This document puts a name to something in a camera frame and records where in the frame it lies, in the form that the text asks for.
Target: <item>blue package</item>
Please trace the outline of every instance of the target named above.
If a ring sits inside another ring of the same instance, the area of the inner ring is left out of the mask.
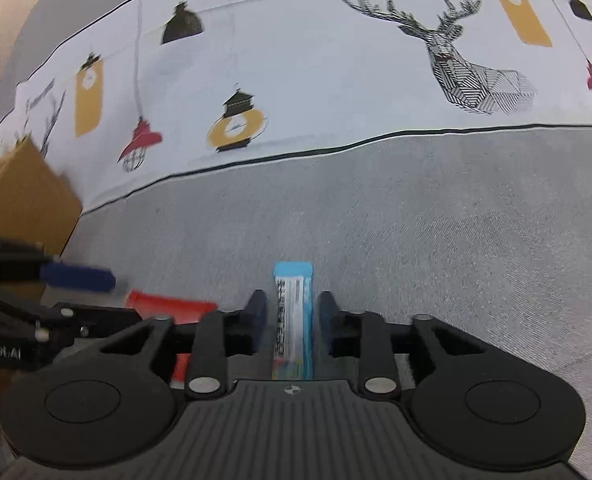
[[[273,266],[278,290],[278,331],[273,348],[272,379],[313,378],[313,273],[314,267],[309,262],[278,262]]]

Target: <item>silver screw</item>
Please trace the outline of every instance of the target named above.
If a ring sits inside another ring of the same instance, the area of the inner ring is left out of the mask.
[[[39,343],[45,343],[50,340],[50,331],[46,328],[37,328],[34,332],[34,337]]]
[[[220,388],[220,381],[214,377],[196,377],[189,381],[189,389],[197,394],[212,394]]]
[[[396,389],[396,383],[386,377],[372,377],[365,381],[365,389],[372,394],[390,394]]]

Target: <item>antler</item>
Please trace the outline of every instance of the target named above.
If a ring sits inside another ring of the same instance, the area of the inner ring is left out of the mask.
[[[449,0],[443,1],[448,8],[448,12],[445,11],[442,13],[442,16],[438,17],[438,19],[441,20],[441,24],[436,29],[436,32],[446,34],[450,39],[455,40],[462,34],[461,25],[455,25],[455,23],[462,18],[472,16],[478,12],[482,5],[482,0],[464,0],[463,2],[460,2],[460,10],[456,10],[456,6]]]
[[[52,130],[54,129],[54,126],[56,125],[56,121],[58,120],[58,115],[60,115],[60,109],[62,108],[62,104],[65,101],[65,93],[62,93],[62,97],[60,98],[60,105],[58,105],[58,109],[56,109],[56,100],[52,97],[52,108],[54,108],[54,113],[52,114],[52,116],[49,119],[45,119],[45,136],[42,137],[42,145],[41,145],[41,155],[42,158],[45,158],[45,156],[47,155],[47,150],[49,149],[49,142],[48,139],[50,138],[50,135],[52,133]]]
[[[400,23],[400,30],[409,36],[424,39],[429,32],[429,30],[416,21],[413,14],[407,14],[402,10],[397,10],[394,0],[387,0],[387,12],[380,10],[380,7],[377,5],[372,6],[369,0],[358,0],[358,5],[352,4],[349,0],[342,1],[351,7],[351,9],[357,10],[366,16],[377,18],[378,20]]]

